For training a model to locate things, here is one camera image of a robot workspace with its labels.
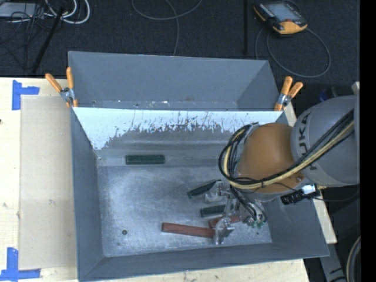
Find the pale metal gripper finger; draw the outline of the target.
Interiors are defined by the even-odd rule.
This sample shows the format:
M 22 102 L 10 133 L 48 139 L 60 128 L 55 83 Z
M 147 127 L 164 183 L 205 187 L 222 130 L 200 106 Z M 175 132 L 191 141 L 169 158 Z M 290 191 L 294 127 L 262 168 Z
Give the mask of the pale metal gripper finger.
M 204 195 L 206 203 L 219 202 L 223 199 L 222 195 L 223 182 L 215 182 L 214 186 Z
M 231 218 L 223 217 L 219 219 L 214 224 L 213 243 L 215 245 L 222 244 L 224 239 L 228 237 L 234 231 L 234 229 L 235 227 L 231 223 Z

